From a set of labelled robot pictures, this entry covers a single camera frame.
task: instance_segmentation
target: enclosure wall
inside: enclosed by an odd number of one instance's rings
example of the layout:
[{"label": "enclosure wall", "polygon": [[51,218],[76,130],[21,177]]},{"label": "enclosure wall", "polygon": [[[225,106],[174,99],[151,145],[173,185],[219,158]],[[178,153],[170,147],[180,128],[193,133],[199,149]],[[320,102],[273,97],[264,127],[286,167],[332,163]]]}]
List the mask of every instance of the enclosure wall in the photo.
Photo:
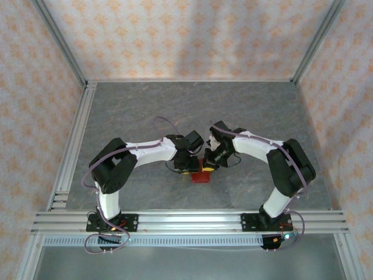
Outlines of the enclosure wall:
[{"label": "enclosure wall", "polygon": [[373,275],[373,5],[346,1],[300,90],[335,207]]},{"label": "enclosure wall", "polygon": [[87,79],[289,80],[331,0],[46,0]]},{"label": "enclosure wall", "polygon": [[0,278],[14,279],[82,89],[31,1],[1,1],[0,18]]}]

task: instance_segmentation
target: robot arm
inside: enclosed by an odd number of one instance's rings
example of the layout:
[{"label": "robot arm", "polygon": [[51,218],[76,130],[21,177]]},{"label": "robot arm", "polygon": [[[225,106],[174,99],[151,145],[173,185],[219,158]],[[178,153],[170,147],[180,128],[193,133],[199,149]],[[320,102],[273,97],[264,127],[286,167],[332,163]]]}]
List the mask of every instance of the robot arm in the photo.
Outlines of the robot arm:
[{"label": "robot arm", "polygon": [[301,179],[294,167],[289,164],[285,154],[270,143],[282,146],[289,153],[307,184],[316,177],[315,170],[298,141],[289,139],[283,142],[261,138],[242,128],[231,131],[222,121],[215,123],[214,126],[224,131],[248,135],[252,138],[225,134],[211,127],[212,136],[207,142],[211,149],[207,148],[205,150],[205,158],[203,160],[203,169],[205,171],[216,170],[219,166],[227,167],[227,159],[235,152],[246,153],[269,165],[275,189],[259,210],[264,224],[276,220],[283,213],[292,197],[303,188]]},{"label": "robot arm", "polygon": [[[113,151],[151,146],[158,142],[124,143],[121,138],[115,138],[92,160],[89,166]],[[180,173],[198,172],[198,158],[192,155],[192,152],[201,145],[203,145],[203,139],[196,131],[192,131],[187,136],[167,135],[159,146],[149,149],[130,149],[109,157],[99,164],[92,170],[92,177],[96,187],[100,190],[100,205],[105,218],[110,220],[120,214],[119,190],[124,186],[133,169],[151,162],[173,160],[175,169]]]}]

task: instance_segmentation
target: gray marble surface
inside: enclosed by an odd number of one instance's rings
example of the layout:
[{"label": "gray marble surface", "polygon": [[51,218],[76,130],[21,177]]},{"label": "gray marble surface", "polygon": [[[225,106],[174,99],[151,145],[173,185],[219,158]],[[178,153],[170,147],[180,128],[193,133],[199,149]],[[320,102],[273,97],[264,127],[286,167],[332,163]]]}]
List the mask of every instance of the gray marble surface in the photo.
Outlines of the gray marble surface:
[{"label": "gray marble surface", "polygon": [[[317,177],[306,197],[294,209],[326,209],[330,198],[295,86],[290,82],[133,82],[99,83],[87,122],[67,203],[68,209],[94,209],[93,192],[80,185],[89,162],[115,137],[124,142],[159,138],[152,119],[164,116],[181,134],[196,130],[206,140],[210,120],[228,127],[243,127],[276,140],[297,139]],[[173,134],[162,120],[163,134]],[[190,176],[166,169],[164,162],[141,166],[122,188],[122,210],[140,209],[258,209],[273,190],[268,165],[242,155],[242,162],[212,173],[207,184],[194,184]]]}]

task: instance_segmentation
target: wallpaper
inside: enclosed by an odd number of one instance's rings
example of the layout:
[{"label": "wallpaper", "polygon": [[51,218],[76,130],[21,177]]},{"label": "wallpaper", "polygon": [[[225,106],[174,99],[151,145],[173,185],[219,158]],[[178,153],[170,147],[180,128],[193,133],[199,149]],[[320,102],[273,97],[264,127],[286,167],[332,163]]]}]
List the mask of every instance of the wallpaper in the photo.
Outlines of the wallpaper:
[{"label": "wallpaper", "polygon": [[29,0],[0,5],[0,279],[14,279],[81,93]]},{"label": "wallpaper", "polygon": [[332,0],[46,0],[87,79],[289,80]]},{"label": "wallpaper", "polygon": [[373,279],[370,1],[346,1],[300,84],[333,203],[346,211],[365,276]]}]

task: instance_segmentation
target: purple cable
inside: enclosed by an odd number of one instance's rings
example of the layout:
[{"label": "purple cable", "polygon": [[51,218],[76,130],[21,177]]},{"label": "purple cable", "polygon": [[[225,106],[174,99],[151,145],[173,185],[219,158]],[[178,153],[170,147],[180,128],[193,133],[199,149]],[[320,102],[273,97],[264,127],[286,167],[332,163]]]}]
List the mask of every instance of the purple cable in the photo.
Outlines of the purple cable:
[{"label": "purple cable", "polygon": [[[162,120],[165,120],[165,121],[167,121],[169,124],[171,124],[172,127],[176,130],[177,134],[179,134],[178,130],[176,129],[176,127],[174,126],[174,124],[173,124],[171,121],[169,121],[168,119],[166,119],[166,118],[164,118],[164,117],[160,117],[160,116],[157,116],[157,117],[155,117],[155,118],[153,119],[153,126],[154,126],[154,128],[155,128],[156,131],[159,132],[159,130],[158,130],[158,129],[156,128],[156,126],[155,126],[155,120],[158,119],[158,118],[160,118],[160,119],[162,119]],[[99,159],[97,162],[95,162],[93,165],[91,165],[91,166],[89,167],[89,169],[87,170],[87,172],[86,172],[86,173],[84,174],[84,176],[82,177],[81,181],[80,181],[80,183],[81,183],[81,185],[82,185],[83,187],[86,187],[86,188],[92,188],[92,189],[95,189],[95,190],[96,190],[97,209],[98,209],[98,211],[99,211],[99,213],[100,213],[102,219],[104,220],[104,222],[105,222],[106,224],[110,225],[111,227],[113,227],[113,228],[119,230],[120,232],[125,233],[125,234],[127,235],[127,237],[128,237],[128,238],[127,238],[127,239],[126,239],[126,240],[125,240],[125,241],[124,241],[120,246],[118,246],[118,247],[116,247],[116,248],[111,248],[111,249],[110,249],[110,253],[111,253],[111,254],[112,254],[113,252],[119,250],[119,249],[122,249],[124,246],[126,246],[126,244],[130,241],[131,236],[130,236],[130,234],[129,234],[125,229],[123,229],[123,228],[121,228],[121,227],[119,227],[119,226],[117,226],[117,225],[115,225],[115,224],[109,222],[109,220],[105,218],[104,213],[103,213],[103,210],[102,210],[102,208],[101,208],[101,203],[100,203],[100,196],[99,196],[100,189],[97,188],[95,185],[87,185],[87,184],[85,183],[85,179],[86,179],[86,177],[87,177],[87,176],[92,172],[93,169],[95,169],[95,168],[96,168],[100,163],[102,163],[102,162],[105,161],[106,159],[111,158],[112,156],[114,156],[114,155],[116,155],[116,154],[118,154],[118,153],[122,153],[122,152],[129,151],[129,150],[135,150],[135,149],[136,149],[136,150],[137,150],[137,149],[151,149],[151,148],[158,147],[158,146],[160,146],[160,145],[163,143],[163,139],[164,139],[164,137],[161,136],[161,139],[159,140],[159,142],[156,143],[156,144],[153,144],[153,145],[145,145],[145,146],[137,146],[137,147],[135,147],[135,146],[133,146],[133,147],[126,147],[126,148],[119,149],[119,150],[116,150],[116,151],[114,151],[114,152],[108,153],[107,155],[105,155],[105,156],[103,156],[101,159]],[[106,250],[104,250],[104,251],[99,251],[99,252],[92,252],[92,251],[89,251],[89,250],[88,250],[88,248],[87,248],[88,240],[89,240],[91,237],[94,237],[94,236],[99,236],[99,237],[115,237],[115,236],[116,236],[116,237],[121,237],[121,235],[118,235],[118,234],[116,234],[116,235],[115,235],[115,234],[113,234],[113,235],[111,235],[111,234],[101,234],[101,233],[94,233],[94,234],[91,234],[90,236],[88,236],[88,237],[86,238],[86,240],[85,240],[85,242],[84,242],[84,248],[85,248],[86,252],[89,253],[89,254],[91,254],[91,255],[100,255],[100,254],[105,254],[105,253],[106,253]]]},{"label": "purple cable", "polygon": [[[295,163],[295,161],[291,158],[291,156],[288,154],[288,152],[286,152],[286,150],[285,150],[282,146],[280,146],[280,145],[277,144],[277,143],[274,143],[273,141],[267,140],[267,139],[265,139],[265,138],[262,138],[262,137],[259,137],[259,136],[256,136],[256,135],[246,135],[246,134],[239,134],[239,133],[235,133],[235,132],[231,132],[231,131],[226,131],[226,130],[223,130],[223,129],[217,127],[216,125],[214,125],[212,121],[210,121],[210,122],[211,122],[213,128],[215,128],[216,130],[218,130],[218,131],[220,131],[220,132],[222,132],[222,133],[229,134],[229,135],[236,136],[236,137],[244,137],[244,138],[248,138],[248,139],[252,138],[252,139],[259,140],[259,141],[261,141],[261,142],[264,142],[264,143],[266,143],[266,144],[269,144],[269,145],[271,145],[271,146],[275,146],[275,147],[279,148],[279,149],[284,153],[284,155],[288,158],[288,160],[291,162],[291,164],[294,166],[294,169],[295,169],[295,171],[297,172],[297,174],[298,174],[298,176],[299,176],[299,178],[301,179],[301,182],[302,182],[302,184],[303,184],[304,192],[307,192],[307,191],[308,191],[308,185],[307,185],[307,183],[306,183],[306,181],[305,181],[305,179],[304,179],[304,177],[303,177],[301,171],[299,170],[297,164]],[[293,198],[289,201],[289,203],[287,204],[287,206],[289,206],[289,205],[291,204],[291,202],[293,201],[293,199],[294,199],[295,197],[296,197],[296,195],[293,196]],[[304,235],[305,223],[304,223],[304,219],[303,219],[302,215],[299,214],[299,213],[296,212],[296,211],[291,211],[291,210],[289,210],[288,207],[287,207],[287,210],[286,210],[286,208],[285,208],[285,210],[283,211],[283,213],[285,213],[285,214],[287,214],[287,213],[288,213],[288,214],[290,214],[290,213],[294,213],[294,214],[298,215],[298,216],[300,217],[300,219],[301,219],[301,222],[302,222],[302,232],[301,232],[299,238],[298,238],[298,239],[297,239],[293,244],[288,245],[288,246],[286,246],[286,247],[284,247],[284,248],[279,248],[279,249],[274,249],[274,250],[268,250],[268,249],[267,249],[267,251],[273,251],[273,252],[276,252],[276,251],[279,251],[279,250],[287,249],[287,248],[289,248],[289,247],[293,247],[293,245],[297,244],[297,243],[302,239],[302,237],[303,237],[303,235]]]}]

